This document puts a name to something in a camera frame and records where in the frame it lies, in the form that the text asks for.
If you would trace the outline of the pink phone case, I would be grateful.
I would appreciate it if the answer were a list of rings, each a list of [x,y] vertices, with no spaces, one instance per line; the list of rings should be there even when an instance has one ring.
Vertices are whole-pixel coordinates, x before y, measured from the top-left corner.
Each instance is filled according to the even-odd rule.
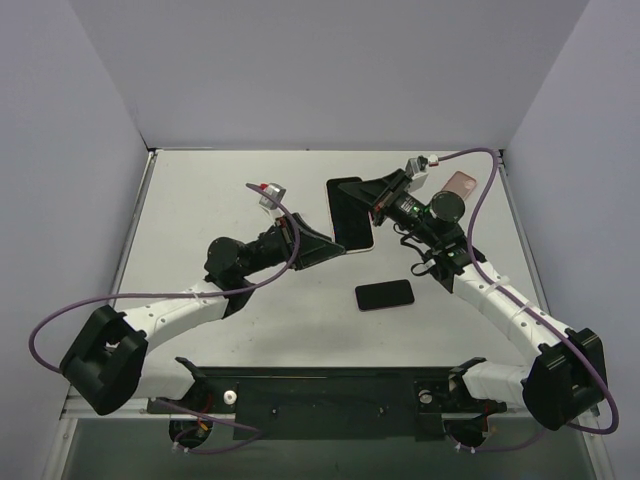
[[[456,171],[444,184],[442,191],[451,192],[466,201],[477,186],[477,180],[460,170]]]

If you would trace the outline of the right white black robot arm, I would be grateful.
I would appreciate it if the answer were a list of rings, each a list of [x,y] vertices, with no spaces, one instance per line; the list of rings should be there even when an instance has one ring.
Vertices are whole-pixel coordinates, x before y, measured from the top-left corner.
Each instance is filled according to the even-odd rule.
[[[540,425],[557,430],[603,401],[606,368],[599,337],[542,313],[469,244],[459,224],[465,213],[459,195],[440,191],[422,203],[410,194],[410,184],[398,170],[340,188],[374,225],[391,220],[425,245],[426,273],[482,314],[525,360],[508,366],[479,359],[454,369],[446,386],[449,402],[459,409],[479,400],[523,407]]]

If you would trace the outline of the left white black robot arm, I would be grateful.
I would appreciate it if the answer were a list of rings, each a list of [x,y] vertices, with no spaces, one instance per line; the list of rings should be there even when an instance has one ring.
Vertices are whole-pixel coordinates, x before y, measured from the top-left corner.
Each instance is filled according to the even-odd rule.
[[[311,229],[299,215],[281,216],[257,239],[215,239],[205,277],[174,298],[117,311],[94,310],[63,357],[60,369],[99,415],[131,399],[171,399],[181,410],[200,408],[204,384],[184,362],[162,366],[148,354],[202,324],[227,318],[248,303],[255,284],[248,276],[277,265],[303,270],[344,255],[343,246]]]

